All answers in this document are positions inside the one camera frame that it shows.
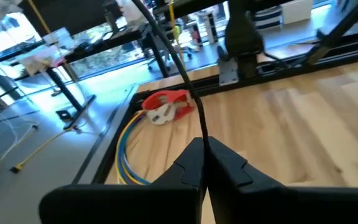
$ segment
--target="gray floor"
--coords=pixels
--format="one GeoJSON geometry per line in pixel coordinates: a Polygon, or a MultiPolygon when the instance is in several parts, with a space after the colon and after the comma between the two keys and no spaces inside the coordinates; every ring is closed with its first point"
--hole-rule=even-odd
{"type": "MultiPolygon", "coordinates": [[[[285,29],[285,32],[270,30],[272,35],[268,38],[271,40],[267,42],[269,46],[277,46],[282,45],[288,39],[291,42],[309,38],[311,34],[315,34],[318,27],[313,24],[313,21],[312,24],[311,21],[303,21],[281,28],[285,29]],[[306,31],[300,34],[302,27],[306,31]]],[[[190,70],[209,65],[214,63],[217,57],[216,46],[205,46],[202,52],[194,54],[193,59],[186,59],[186,68],[190,70]]],[[[40,128],[20,146],[13,149],[6,160],[1,163],[0,223],[40,223],[37,207],[42,196],[56,187],[72,182],[90,149],[99,138],[99,134],[106,131],[106,137],[100,142],[88,169],[80,179],[80,183],[90,182],[114,136],[121,116],[127,109],[127,104],[122,104],[122,102],[130,99],[128,96],[134,94],[136,85],[161,78],[158,66],[156,64],[153,66],[154,69],[151,72],[147,70],[145,63],[141,63],[82,81],[81,86],[86,95],[90,93],[97,95],[96,101],[78,122],[79,125],[86,123],[82,130],[88,133],[65,133],[36,154],[19,174],[13,174],[9,172],[9,169],[43,142],[62,131],[64,124],[54,111],[69,104],[63,95],[52,98],[50,96],[52,91],[48,90],[31,95],[34,104],[29,101],[20,101],[3,112],[4,116],[11,117],[39,110],[39,112],[26,115],[24,118],[40,121],[40,128]],[[114,119],[106,125],[113,112],[116,112],[114,119]]],[[[79,101],[84,101],[76,85],[70,85],[69,89],[79,101]]],[[[19,137],[29,128],[29,125],[20,118],[10,121],[14,126],[22,126],[15,129],[19,137]]],[[[12,141],[13,135],[9,127],[0,123],[0,153],[3,153],[12,144],[12,141]]]]}

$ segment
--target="black table leg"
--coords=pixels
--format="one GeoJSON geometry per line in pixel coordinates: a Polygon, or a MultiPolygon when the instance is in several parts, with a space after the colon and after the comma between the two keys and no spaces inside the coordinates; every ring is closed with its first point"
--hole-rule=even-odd
{"type": "Polygon", "coordinates": [[[71,92],[67,89],[66,85],[63,83],[62,79],[51,69],[47,69],[47,73],[49,77],[56,83],[56,86],[62,91],[62,93],[67,97],[70,103],[75,107],[77,111],[81,111],[83,107],[77,101],[77,99],[71,94],[71,92]]]}
{"type": "Polygon", "coordinates": [[[154,57],[155,57],[155,59],[156,59],[156,61],[158,63],[158,66],[160,67],[162,76],[164,78],[168,78],[169,76],[168,76],[167,68],[166,68],[166,66],[164,64],[164,61],[162,60],[162,57],[160,55],[160,51],[158,50],[158,48],[157,48],[157,46],[155,44],[155,39],[154,39],[154,37],[153,37],[151,32],[149,32],[147,34],[147,40],[150,43],[150,46],[151,46],[151,48],[153,50],[154,57]]]}

